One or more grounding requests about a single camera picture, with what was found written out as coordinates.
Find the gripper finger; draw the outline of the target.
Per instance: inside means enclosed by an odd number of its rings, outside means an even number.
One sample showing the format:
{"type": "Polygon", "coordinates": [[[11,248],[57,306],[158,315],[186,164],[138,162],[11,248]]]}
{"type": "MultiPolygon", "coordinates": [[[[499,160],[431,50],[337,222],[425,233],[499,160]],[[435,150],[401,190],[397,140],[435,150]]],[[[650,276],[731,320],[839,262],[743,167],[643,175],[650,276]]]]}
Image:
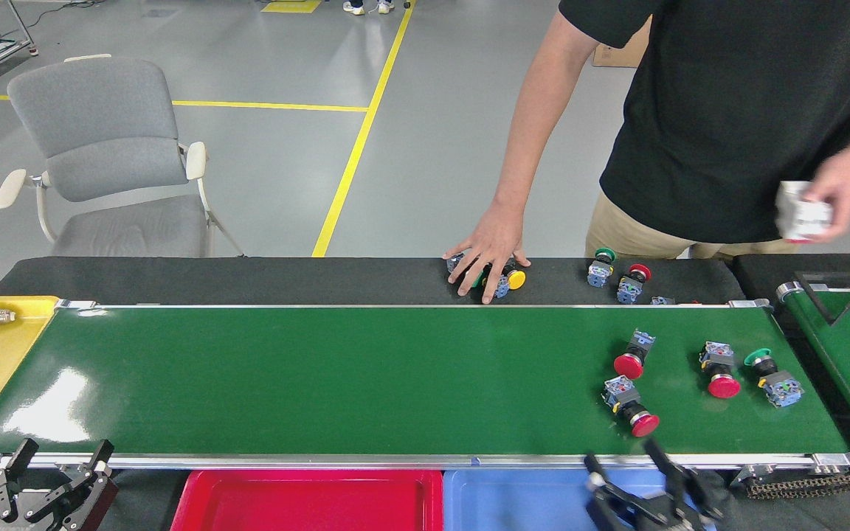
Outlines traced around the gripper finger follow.
{"type": "Polygon", "coordinates": [[[657,504],[623,490],[607,480],[607,473],[594,454],[584,458],[591,499],[586,504],[600,530],[657,530],[666,525],[665,514],[657,504]]]}
{"type": "Polygon", "coordinates": [[[704,530],[725,518],[728,492],[721,481],[676,464],[655,440],[645,442],[645,451],[665,475],[665,493],[646,501],[646,530],[704,530]]]}

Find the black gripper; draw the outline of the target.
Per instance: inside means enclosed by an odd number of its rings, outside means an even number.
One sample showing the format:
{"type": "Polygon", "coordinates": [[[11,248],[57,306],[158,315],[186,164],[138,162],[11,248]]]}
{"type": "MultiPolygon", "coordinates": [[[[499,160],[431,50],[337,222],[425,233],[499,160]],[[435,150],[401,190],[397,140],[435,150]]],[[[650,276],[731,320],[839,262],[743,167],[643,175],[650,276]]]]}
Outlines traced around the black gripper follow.
{"type": "Polygon", "coordinates": [[[119,491],[108,466],[114,445],[102,440],[78,468],[81,476],[54,490],[20,491],[18,480],[37,451],[37,442],[24,438],[0,468],[0,530],[97,529],[119,491]]]}

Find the person's right hand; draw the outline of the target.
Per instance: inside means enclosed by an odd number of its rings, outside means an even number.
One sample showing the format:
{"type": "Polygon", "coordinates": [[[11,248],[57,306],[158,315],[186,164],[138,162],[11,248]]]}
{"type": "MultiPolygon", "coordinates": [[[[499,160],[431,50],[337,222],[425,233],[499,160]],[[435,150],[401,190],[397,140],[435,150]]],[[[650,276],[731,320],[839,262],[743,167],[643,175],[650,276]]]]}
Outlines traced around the person's right hand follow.
{"type": "Polygon", "coordinates": [[[444,259],[463,253],[462,260],[446,279],[451,285],[457,286],[459,296],[468,294],[486,266],[490,266],[481,296],[481,302],[489,305],[502,270],[510,259],[523,268],[532,265],[522,245],[525,208],[525,202],[492,201],[470,235],[444,252],[444,259]]]}

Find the person's left hand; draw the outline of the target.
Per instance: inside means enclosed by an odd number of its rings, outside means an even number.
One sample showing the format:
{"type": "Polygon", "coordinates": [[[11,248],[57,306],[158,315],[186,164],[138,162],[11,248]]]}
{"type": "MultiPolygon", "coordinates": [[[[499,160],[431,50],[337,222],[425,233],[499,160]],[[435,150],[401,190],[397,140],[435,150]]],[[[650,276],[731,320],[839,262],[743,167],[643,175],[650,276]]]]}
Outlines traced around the person's left hand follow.
{"type": "Polygon", "coordinates": [[[850,230],[850,148],[828,158],[818,168],[803,201],[826,202],[832,207],[830,224],[809,241],[828,243],[850,230]]]}

